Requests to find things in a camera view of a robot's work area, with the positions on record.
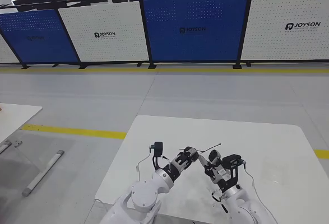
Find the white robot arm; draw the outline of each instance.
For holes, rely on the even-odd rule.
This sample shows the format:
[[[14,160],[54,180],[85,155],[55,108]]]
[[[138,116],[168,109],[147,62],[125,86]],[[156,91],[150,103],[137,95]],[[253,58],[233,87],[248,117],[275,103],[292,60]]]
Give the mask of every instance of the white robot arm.
[[[161,201],[157,200],[158,194],[168,193],[182,171],[199,157],[195,148],[187,147],[170,164],[160,168],[157,158],[162,157],[163,143],[155,142],[150,149],[154,150],[153,165],[156,169],[152,174],[152,179],[135,182],[125,194],[117,199],[100,224],[151,224],[161,206]],[[127,202],[130,198],[135,210],[141,213],[138,219],[131,217],[128,213]]]
[[[217,199],[212,193],[212,197],[229,213],[231,224],[273,224],[265,208],[256,200],[250,199],[248,193],[238,184],[238,166],[245,165],[240,156],[231,155],[221,159],[218,151],[213,150],[209,155],[210,161],[207,161],[195,148],[187,147],[170,164],[160,168],[157,158],[162,157],[163,143],[155,142],[150,149],[154,150],[155,172],[152,179],[135,182],[129,187],[100,224],[152,224],[161,207],[158,194],[168,193],[182,171],[196,160],[200,161],[212,182],[219,186],[222,195]],[[130,198],[135,210],[141,214],[140,218],[128,213],[127,203]]]
[[[219,186],[222,195],[217,199],[213,192],[212,197],[230,215],[231,224],[273,224],[264,206],[250,199],[247,191],[238,184],[238,167],[246,165],[241,156],[233,154],[221,159],[219,152],[213,150],[209,161],[201,155],[198,159],[205,174]]]

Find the table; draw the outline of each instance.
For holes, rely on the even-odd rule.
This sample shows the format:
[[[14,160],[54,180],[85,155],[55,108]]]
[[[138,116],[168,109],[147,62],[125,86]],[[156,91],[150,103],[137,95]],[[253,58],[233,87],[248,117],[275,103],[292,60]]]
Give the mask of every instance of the table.
[[[15,131],[20,129],[26,122],[28,122],[33,116],[35,116],[41,109],[41,106],[27,106],[17,104],[1,104],[0,108],[0,153],[3,152],[10,145],[14,145],[19,149],[21,141],[17,140],[12,135]],[[19,149],[26,158],[28,158],[24,152]],[[56,155],[49,161],[45,169],[40,169],[40,173],[29,184],[29,186],[22,193],[24,196],[28,196],[32,190],[36,187],[38,182],[48,172],[48,170],[54,165],[58,158],[63,154],[63,151],[58,151]]]
[[[279,224],[329,223],[329,179],[296,125],[138,116],[95,198],[113,204],[138,180],[136,165],[148,155],[148,146],[155,141],[164,143],[163,155],[170,160],[180,148],[205,150],[221,143],[216,149],[222,156],[236,153],[247,161],[260,198]],[[151,158],[141,163],[140,171],[141,180],[151,177]],[[256,199],[251,179],[242,167],[239,184]],[[220,205],[211,198],[215,189],[199,162],[193,163],[175,181],[169,194],[159,195],[163,203],[159,214],[228,223]]]

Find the gray floor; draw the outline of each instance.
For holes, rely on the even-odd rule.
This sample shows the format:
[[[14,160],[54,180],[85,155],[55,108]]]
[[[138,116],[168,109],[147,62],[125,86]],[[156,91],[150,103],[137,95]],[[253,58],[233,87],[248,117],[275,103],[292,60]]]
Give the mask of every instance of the gray floor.
[[[329,64],[294,68],[329,69]],[[329,73],[69,73],[31,67],[0,72],[0,102],[43,106],[31,124],[119,132],[126,132],[136,115],[295,124],[314,149],[329,150]],[[121,140],[23,130],[17,136],[23,150],[44,162],[58,150],[66,153],[28,198],[21,191],[38,170],[14,148],[0,155],[0,223],[83,224],[87,217],[86,223],[96,223],[102,210],[93,205],[94,195]],[[329,160],[320,162],[329,176]]]

